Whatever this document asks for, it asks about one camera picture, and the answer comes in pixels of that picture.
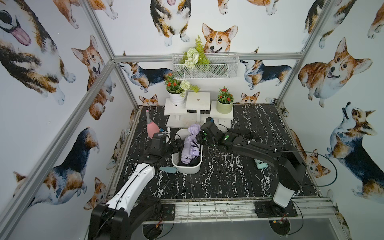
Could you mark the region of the white plastic storage box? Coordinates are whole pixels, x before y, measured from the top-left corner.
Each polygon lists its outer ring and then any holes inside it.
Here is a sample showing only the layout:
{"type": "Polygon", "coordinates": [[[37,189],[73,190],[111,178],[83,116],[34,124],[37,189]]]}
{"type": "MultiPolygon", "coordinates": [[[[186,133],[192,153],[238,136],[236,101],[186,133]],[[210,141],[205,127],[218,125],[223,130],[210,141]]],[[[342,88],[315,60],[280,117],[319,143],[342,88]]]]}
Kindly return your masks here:
{"type": "Polygon", "coordinates": [[[203,161],[203,146],[188,129],[177,131],[175,136],[177,152],[172,154],[172,164],[179,173],[197,174],[203,161]]]}

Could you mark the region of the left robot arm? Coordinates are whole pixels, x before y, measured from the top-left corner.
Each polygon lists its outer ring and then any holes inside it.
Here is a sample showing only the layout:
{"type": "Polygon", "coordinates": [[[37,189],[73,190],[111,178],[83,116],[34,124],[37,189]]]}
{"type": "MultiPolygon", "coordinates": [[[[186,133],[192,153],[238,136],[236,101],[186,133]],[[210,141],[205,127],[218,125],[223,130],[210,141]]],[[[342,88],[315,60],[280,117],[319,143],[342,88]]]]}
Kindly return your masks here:
{"type": "Polygon", "coordinates": [[[151,147],[139,157],[138,165],[125,185],[106,204],[93,209],[88,239],[129,240],[143,222],[160,215],[160,199],[145,197],[139,200],[139,196],[162,162],[182,149],[181,139],[169,140],[165,133],[154,134],[151,147]]]}

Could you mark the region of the black umbrella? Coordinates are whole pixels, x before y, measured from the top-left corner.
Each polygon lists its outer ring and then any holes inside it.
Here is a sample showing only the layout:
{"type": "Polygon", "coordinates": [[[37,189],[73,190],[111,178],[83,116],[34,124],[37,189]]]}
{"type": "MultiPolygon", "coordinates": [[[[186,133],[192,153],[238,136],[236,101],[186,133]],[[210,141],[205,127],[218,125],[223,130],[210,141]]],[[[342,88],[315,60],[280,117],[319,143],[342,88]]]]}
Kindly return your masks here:
{"type": "Polygon", "coordinates": [[[179,151],[178,155],[177,155],[178,157],[176,160],[176,162],[177,162],[176,165],[181,166],[181,167],[187,167],[188,165],[182,162],[182,152],[184,150],[184,140],[177,139],[176,140],[176,146],[177,146],[177,149],[179,151]]]}
{"type": "Polygon", "coordinates": [[[190,159],[190,162],[185,164],[185,167],[195,167],[197,166],[201,161],[201,158],[198,157],[198,158],[194,158],[194,159],[190,159]]]}

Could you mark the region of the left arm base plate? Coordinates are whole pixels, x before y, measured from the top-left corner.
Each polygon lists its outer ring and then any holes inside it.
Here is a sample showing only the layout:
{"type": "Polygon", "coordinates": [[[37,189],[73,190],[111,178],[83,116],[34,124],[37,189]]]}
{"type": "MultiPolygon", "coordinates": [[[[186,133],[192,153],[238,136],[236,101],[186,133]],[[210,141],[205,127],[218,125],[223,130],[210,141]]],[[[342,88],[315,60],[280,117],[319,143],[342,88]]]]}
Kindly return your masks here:
{"type": "Polygon", "coordinates": [[[171,221],[175,216],[175,204],[157,204],[151,206],[135,206],[131,211],[131,217],[136,222],[171,221]]]}

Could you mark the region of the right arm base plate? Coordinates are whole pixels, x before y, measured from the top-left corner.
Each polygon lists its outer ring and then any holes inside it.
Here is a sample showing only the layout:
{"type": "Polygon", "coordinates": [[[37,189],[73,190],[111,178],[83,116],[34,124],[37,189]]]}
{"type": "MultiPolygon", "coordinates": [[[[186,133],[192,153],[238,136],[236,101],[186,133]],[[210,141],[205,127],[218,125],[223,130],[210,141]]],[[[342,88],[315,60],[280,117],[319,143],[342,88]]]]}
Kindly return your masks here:
{"type": "Polygon", "coordinates": [[[297,217],[298,213],[294,206],[294,202],[290,201],[288,206],[283,208],[273,201],[256,201],[254,202],[255,213],[258,218],[282,218],[297,217]]]}

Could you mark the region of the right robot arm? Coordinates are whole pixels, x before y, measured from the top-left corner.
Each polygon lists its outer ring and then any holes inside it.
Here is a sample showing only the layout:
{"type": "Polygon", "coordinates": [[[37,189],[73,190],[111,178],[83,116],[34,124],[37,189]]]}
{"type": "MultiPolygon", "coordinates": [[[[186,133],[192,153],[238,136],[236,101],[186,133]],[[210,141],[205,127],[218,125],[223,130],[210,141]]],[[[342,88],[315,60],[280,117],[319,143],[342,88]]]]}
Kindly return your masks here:
{"type": "Polygon", "coordinates": [[[213,118],[208,117],[197,136],[200,145],[215,148],[221,152],[242,155],[267,163],[278,173],[278,186],[272,200],[255,202],[258,218],[281,218],[298,216],[298,207],[292,201],[300,190],[307,171],[301,158],[301,151],[295,148],[267,145],[258,142],[260,137],[249,129],[219,129],[213,118]]]}

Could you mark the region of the purple umbrella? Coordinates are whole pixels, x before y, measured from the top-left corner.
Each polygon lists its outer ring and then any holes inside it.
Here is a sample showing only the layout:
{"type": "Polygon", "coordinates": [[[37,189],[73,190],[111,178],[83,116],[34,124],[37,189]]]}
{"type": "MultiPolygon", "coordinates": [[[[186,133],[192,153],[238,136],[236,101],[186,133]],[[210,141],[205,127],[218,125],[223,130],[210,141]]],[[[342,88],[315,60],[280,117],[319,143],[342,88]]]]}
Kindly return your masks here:
{"type": "Polygon", "coordinates": [[[185,138],[184,150],[182,152],[182,162],[187,164],[190,159],[198,158],[201,155],[201,145],[197,143],[197,135],[201,130],[201,126],[198,124],[191,125],[188,128],[189,136],[185,138]]]}

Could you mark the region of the mint green umbrella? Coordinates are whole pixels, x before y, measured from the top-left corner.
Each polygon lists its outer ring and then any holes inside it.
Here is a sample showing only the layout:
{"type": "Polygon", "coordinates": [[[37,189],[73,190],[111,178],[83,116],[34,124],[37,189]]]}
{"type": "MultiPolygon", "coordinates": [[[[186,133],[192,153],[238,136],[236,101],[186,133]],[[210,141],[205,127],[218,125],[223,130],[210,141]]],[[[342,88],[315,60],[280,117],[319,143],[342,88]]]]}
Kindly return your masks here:
{"type": "Polygon", "coordinates": [[[268,164],[263,161],[255,160],[255,163],[258,170],[264,170],[268,168],[268,164]]]}

